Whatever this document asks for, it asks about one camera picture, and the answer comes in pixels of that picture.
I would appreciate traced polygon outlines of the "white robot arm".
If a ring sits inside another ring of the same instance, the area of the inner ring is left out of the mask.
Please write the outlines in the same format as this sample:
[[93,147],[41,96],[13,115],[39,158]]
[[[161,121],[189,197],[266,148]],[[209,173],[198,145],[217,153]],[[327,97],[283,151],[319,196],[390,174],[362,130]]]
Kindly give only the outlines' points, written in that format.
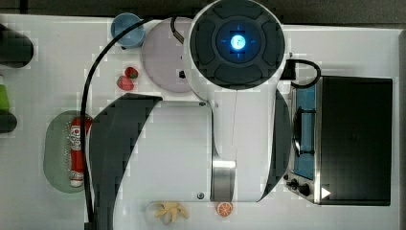
[[185,34],[186,102],[127,94],[87,142],[95,230],[145,230],[170,202],[257,202],[282,179],[290,124],[280,21],[255,0],[215,0]]

